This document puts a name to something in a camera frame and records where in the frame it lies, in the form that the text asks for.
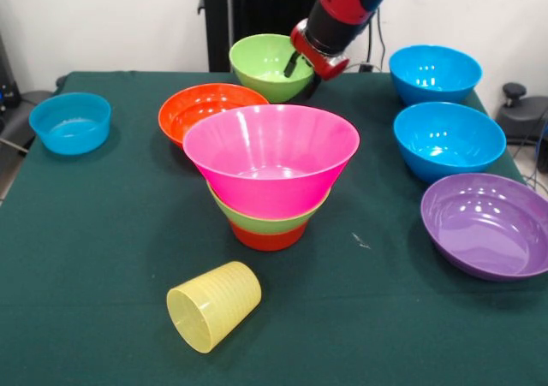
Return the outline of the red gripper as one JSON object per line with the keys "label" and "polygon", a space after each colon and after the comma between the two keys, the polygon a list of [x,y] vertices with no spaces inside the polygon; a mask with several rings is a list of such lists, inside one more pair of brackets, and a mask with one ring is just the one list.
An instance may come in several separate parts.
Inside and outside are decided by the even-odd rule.
{"label": "red gripper", "polygon": [[331,80],[341,74],[349,65],[349,58],[343,52],[329,54],[321,43],[310,36],[307,19],[301,20],[293,28],[290,41],[295,51],[283,70],[283,76],[290,78],[295,71],[299,56],[303,56],[316,73],[304,92],[306,97],[313,96],[321,83],[321,79]]}

